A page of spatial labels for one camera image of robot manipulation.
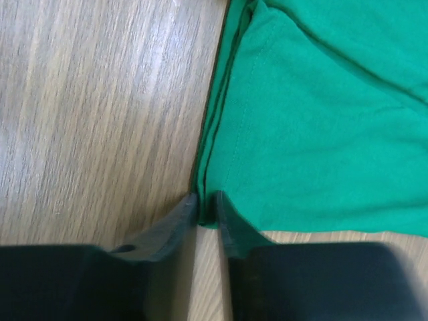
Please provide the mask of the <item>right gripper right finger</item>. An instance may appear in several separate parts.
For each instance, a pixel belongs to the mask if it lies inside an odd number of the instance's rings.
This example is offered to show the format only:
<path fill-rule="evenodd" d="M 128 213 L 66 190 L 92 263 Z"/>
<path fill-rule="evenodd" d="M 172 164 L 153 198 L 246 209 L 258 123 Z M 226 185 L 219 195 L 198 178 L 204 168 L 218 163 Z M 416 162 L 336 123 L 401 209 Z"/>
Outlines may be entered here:
<path fill-rule="evenodd" d="M 222 191 L 215 213 L 234 320 L 426 320 L 400 254 L 379 242 L 275 243 Z"/>

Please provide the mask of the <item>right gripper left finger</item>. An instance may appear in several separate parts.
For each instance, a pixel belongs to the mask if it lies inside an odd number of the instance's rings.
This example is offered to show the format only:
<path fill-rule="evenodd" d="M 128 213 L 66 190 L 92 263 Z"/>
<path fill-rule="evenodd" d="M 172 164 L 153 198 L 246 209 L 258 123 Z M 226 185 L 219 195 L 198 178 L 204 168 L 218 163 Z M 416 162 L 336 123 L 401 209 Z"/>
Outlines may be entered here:
<path fill-rule="evenodd" d="M 197 238 L 196 194 L 189 193 L 152 227 L 112 251 L 140 270 L 145 320 L 188 318 Z"/>

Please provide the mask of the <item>green t shirt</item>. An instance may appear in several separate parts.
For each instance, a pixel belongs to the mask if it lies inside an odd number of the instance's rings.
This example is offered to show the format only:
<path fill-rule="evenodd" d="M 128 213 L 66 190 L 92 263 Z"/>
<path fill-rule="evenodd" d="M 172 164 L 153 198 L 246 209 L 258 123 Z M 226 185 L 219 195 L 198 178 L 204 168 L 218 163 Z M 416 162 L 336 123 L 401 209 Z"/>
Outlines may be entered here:
<path fill-rule="evenodd" d="M 427 2 L 231 1 L 193 186 L 262 231 L 427 235 Z"/>

